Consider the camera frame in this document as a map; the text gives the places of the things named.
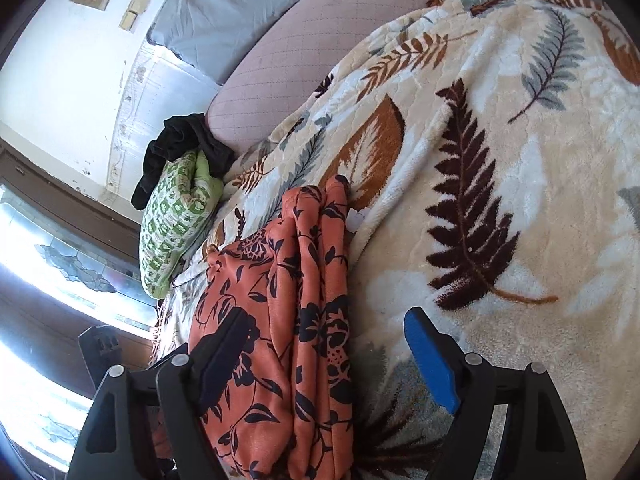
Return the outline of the black cloth on pillow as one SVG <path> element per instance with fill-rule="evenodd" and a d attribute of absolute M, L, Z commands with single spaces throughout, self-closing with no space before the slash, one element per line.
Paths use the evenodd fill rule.
<path fill-rule="evenodd" d="M 205 155 L 209 174 L 214 178 L 223 177 L 236 159 L 231 148 L 213 137 L 203 113 L 172 116 L 164 121 L 160 135 L 146 148 L 142 177 L 131 196 L 134 209 L 143 210 L 149 203 L 166 162 L 175 162 L 190 151 Z"/>

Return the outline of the pink quilted bolster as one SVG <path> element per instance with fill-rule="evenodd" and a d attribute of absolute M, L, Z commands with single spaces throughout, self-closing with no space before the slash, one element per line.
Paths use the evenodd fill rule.
<path fill-rule="evenodd" d="M 378 27 L 428 0 L 299 0 L 244 56 L 206 113 L 213 136 L 245 152 L 264 140 Z"/>

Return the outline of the leaf-pattern plush blanket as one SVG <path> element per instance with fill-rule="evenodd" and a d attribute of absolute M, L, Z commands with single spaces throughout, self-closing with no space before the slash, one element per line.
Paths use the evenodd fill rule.
<path fill-rule="evenodd" d="M 352 457 L 342 479 L 423 479 L 452 417 L 404 318 L 558 388 L 590 479 L 639 441 L 639 51 L 593 0 L 435 0 L 382 25 L 224 179 L 160 308 L 190 343 L 207 255 L 286 192 L 348 183 Z"/>

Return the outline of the green white patterned pillow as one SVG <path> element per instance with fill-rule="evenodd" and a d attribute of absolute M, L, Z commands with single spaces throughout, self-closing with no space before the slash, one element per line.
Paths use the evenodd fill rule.
<path fill-rule="evenodd" d="M 166 296 L 180 258 L 204 229 L 223 189 L 222 181 L 209 174 L 201 151 L 166 162 L 141 223 L 139 268 L 148 296 Z"/>

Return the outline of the grey pillow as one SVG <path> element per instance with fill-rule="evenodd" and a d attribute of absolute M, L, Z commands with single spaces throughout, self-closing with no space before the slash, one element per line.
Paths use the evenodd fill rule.
<path fill-rule="evenodd" d="M 166 0 L 146 41 L 224 84 L 254 44 L 299 0 Z"/>

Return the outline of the beige wall switch plate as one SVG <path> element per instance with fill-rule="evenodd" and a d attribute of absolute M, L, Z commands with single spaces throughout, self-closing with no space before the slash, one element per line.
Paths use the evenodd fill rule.
<path fill-rule="evenodd" d="M 134 24 L 149 7 L 151 0 L 130 0 L 127 9 L 122 16 L 119 27 L 127 32 L 134 28 Z"/>

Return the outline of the orange black floral garment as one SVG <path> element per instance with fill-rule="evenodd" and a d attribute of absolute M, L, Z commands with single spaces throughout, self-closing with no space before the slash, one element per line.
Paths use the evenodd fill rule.
<path fill-rule="evenodd" d="M 293 188 L 263 229 L 207 255 L 190 343 L 233 308 L 246 313 L 248 334 L 203 426 L 244 478 L 341 479 L 354 461 L 347 195 L 341 176 Z"/>

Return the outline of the stained glass window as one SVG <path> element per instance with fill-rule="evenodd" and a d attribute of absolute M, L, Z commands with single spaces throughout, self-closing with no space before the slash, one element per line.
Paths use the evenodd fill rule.
<path fill-rule="evenodd" d="M 143 368 L 155 322 L 136 266 L 1 189 L 1 422 L 45 477 L 66 473 L 96 391 L 79 335 L 112 326 L 127 365 Z"/>

